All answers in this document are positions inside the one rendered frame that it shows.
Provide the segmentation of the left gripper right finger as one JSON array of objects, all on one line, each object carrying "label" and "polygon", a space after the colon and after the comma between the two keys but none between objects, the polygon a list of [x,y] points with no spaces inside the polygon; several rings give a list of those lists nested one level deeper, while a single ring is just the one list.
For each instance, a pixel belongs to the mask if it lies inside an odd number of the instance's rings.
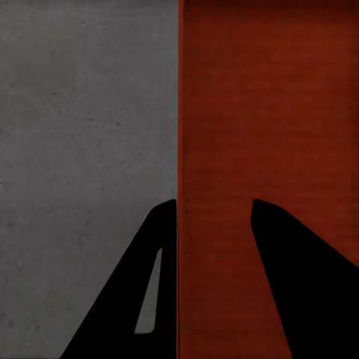
[{"label": "left gripper right finger", "polygon": [[273,203],[251,229],[292,359],[359,359],[359,268]]}]

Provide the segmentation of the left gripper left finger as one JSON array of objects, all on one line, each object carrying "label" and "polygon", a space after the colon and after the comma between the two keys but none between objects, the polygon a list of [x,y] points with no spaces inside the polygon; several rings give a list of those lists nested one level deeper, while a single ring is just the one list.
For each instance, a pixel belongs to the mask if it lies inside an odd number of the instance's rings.
[{"label": "left gripper left finger", "polygon": [[[135,334],[162,248],[155,328]],[[177,359],[177,200],[153,207],[61,359]]]}]

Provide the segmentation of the storage box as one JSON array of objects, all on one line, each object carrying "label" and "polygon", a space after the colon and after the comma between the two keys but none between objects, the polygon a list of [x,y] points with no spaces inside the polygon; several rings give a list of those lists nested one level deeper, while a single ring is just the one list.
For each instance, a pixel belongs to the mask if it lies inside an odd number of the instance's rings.
[{"label": "storage box", "polygon": [[359,0],[179,0],[177,359],[292,359],[251,229],[359,268]]}]

